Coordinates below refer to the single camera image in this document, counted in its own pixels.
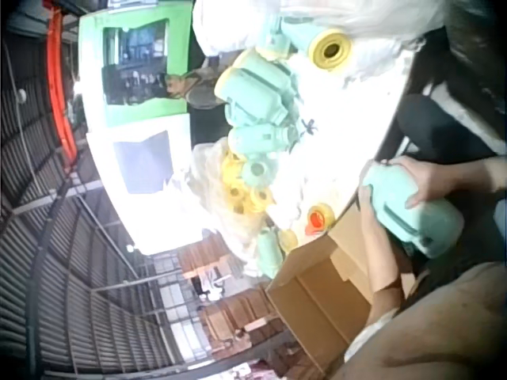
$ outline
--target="person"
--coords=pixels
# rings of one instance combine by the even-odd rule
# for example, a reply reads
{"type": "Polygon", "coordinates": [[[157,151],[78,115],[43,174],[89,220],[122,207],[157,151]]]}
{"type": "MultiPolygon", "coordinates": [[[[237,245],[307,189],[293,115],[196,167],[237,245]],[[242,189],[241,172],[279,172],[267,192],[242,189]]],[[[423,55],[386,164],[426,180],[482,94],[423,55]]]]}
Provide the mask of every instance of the person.
{"type": "Polygon", "coordinates": [[[185,99],[196,109],[212,109],[224,104],[215,96],[215,85],[227,66],[208,66],[189,71],[185,75],[169,74],[166,87],[169,98],[185,99]]]}
{"type": "MultiPolygon", "coordinates": [[[[428,265],[405,300],[394,246],[375,217],[372,190],[361,187],[358,197],[372,308],[365,329],[351,343],[345,353],[345,365],[334,380],[474,378],[477,371],[485,371],[507,348],[507,160],[495,156],[430,99],[416,96],[407,100],[398,113],[400,128],[417,141],[419,158],[432,157],[439,163],[403,156],[369,165],[401,165],[406,169],[418,187],[417,193],[406,201],[407,208],[462,190],[500,194],[502,200],[497,203],[495,219],[496,232],[504,238],[503,252],[498,256],[481,250],[474,256],[458,249],[457,253],[447,253],[442,261],[435,260],[438,265],[428,265]],[[460,137],[452,141],[454,145],[438,140],[457,135],[460,137]],[[451,275],[432,279],[433,272],[439,271],[451,275]]],[[[485,239],[489,237],[482,236],[482,241],[485,239]]]]}

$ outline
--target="corrugated metal roof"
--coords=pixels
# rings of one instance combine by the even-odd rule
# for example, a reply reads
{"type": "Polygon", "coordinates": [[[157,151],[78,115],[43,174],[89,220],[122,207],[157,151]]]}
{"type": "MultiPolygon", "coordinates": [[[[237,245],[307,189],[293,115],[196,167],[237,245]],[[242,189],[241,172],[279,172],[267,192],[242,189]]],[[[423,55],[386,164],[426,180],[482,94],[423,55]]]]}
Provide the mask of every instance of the corrugated metal roof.
{"type": "MultiPolygon", "coordinates": [[[[12,63],[15,85],[26,92],[19,105],[23,136],[16,114],[16,95],[2,51],[2,213],[0,216],[0,352],[25,358],[27,345],[40,352],[26,357],[39,370],[79,374],[119,374],[168,367],[172,363],[154,316],[147,285],[91,293],[90,289],[134,279],[127,265],[105,239],[78,198],[34,208],[21,215],[13,210],[41,196],[72,185],[65,173],[51,107],[45,69],[45,42],[14,35],[2,36],[12,63]],[[31,173],[29,161],[35,173],[31,173]],[[44,231],[51,230],[47,244],[44,231]],[[45,255],[39,277],[33,275],[36,257],[45,255]],[[31,283],[36,282],[35,305],[31,283]],[[31,326],[30,306],[37,323],[31,326]]],[[[68,47],[64,46],[64,55],[68,47]]],[[[86,125],[76,126],[81,139],[86,125]]],[[[98,179],[86,146],[80,152],[77,174],[83,183],[98,179]]],[[[118,219],[107,194],[86,193],[84,200],[101,223],[118,219]]],[[[121,224],[111,227],[120,249],[132,243],[121,224]]],[[[134,265],[134,254],[124,252],[134,265]]],[[[142,263],[144,258],[137,257],[142,263]]]]}

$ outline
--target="dark pants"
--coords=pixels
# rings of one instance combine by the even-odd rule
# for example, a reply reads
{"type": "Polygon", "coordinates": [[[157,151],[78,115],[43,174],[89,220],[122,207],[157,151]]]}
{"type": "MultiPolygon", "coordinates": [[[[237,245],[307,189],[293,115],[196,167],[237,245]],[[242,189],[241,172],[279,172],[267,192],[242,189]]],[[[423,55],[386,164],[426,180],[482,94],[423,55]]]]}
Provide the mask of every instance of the dark pants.
{"type": "Polygon", "coordinates": [[[449,165],[496,154],[429,97],[408,95],[398,109],[398,124],[420,152],[420,161],[449,165]]]}

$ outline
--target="cardboard box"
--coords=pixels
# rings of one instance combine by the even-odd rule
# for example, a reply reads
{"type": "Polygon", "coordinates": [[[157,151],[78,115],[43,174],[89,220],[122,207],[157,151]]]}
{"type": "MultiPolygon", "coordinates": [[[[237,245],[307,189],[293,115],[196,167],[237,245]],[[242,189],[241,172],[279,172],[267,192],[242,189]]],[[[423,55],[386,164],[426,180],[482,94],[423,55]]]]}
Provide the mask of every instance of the cardboard box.
{"type": "Polygon", "coordinates": [[[321,373],[336,366],[364,328],[372,301],[356,205],[327,235],[292,251],[267,293],[321,373]]]}

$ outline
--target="green machine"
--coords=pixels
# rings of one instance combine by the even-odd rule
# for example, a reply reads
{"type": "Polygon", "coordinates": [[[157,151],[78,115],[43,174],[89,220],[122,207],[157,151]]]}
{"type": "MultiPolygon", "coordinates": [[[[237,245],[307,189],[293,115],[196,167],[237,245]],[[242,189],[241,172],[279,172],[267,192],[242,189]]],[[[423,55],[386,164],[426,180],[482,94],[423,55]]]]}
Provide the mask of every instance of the green machine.
{"type": "Polygon", "coordinates": [[[189,68],[191,1],[109,8],[79,22],[79,75],[90,131],[186,113],[165,74],[189,68]]]}

